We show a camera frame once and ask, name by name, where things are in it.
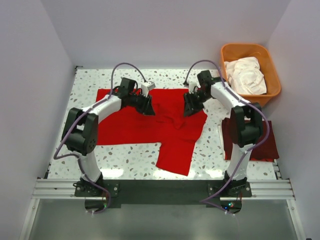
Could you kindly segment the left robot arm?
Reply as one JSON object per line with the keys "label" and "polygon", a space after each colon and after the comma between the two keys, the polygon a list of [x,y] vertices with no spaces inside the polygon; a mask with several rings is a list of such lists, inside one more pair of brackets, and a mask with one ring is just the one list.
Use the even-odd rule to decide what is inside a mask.
{"label": "left robot arm", "polygon": [[81,171],[78,182],[81,190],[86,190],[92,196],[99,196],[106,190],[94,153],[99,123],[126,107],[133,107],[142,115],[154,116],[149,92],[155,87],[152,81],[138,85],[137,81],[124,77],[120,85],[111,89],[101,100],[85,108],[74,107],[69,110],[58,149],[65,145],[70,151],[66,156],[77,158]]}

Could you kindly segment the bright red t shirt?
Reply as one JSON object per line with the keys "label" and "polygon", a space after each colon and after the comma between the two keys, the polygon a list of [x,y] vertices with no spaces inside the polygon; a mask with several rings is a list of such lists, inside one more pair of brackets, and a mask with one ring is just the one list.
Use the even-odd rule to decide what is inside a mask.
{"label": "bright red t shirt", "polygon": [[207,115],[200,111],[185,117],[185,93],[187,89],[153,89],[155,115],[140,114],[131,106],[111,114],[98,125],[97,145],[160,143],[156,166],[187,176]]}

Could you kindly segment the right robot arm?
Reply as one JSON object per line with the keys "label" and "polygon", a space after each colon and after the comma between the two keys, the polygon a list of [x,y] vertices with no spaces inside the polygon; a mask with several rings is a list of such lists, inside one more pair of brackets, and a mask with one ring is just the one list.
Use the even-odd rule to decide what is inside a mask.
{"label": "right robot arm", "polygon": [[261,106],[242,98],[226,83],[223,77],[212,77],[204,70],[197,75],[198,83],[186,82],[188,92],[183,95],[185,117],[204,108],[210,98],[218,100],[229,112],[229,137],[232,142],[230,163],[224,173],[223,192],[235,196],[247,181],[247,168],[251,153],[263,135]]}

